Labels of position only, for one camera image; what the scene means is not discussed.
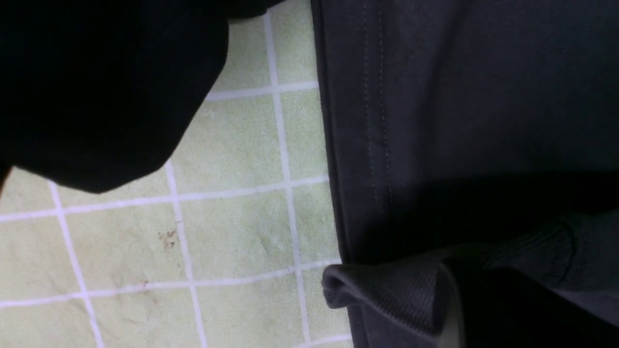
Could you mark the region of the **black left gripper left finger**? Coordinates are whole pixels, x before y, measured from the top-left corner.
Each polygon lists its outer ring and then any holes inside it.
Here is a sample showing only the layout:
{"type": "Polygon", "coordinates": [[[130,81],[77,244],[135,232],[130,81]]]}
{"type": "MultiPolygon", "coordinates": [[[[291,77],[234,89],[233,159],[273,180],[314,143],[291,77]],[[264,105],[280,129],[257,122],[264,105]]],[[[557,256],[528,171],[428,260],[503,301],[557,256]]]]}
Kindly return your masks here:
{"type": "Polygon", "coordinates": [[[230,24],[277,0],[3,0],[1,182],[102,193],[164,166],[226,63],[230,24]]]}

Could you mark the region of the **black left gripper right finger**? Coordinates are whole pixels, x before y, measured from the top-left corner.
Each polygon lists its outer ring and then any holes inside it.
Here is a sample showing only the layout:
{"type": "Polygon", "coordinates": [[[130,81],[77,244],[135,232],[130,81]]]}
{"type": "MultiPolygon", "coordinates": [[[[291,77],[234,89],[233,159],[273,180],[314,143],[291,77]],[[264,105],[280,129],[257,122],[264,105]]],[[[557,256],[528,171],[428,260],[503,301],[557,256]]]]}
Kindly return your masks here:
{"type": "Polygon", "coordinates": [[[444,260],[440,348],[616,348],[618,328],[511,269],[444,260]]]}

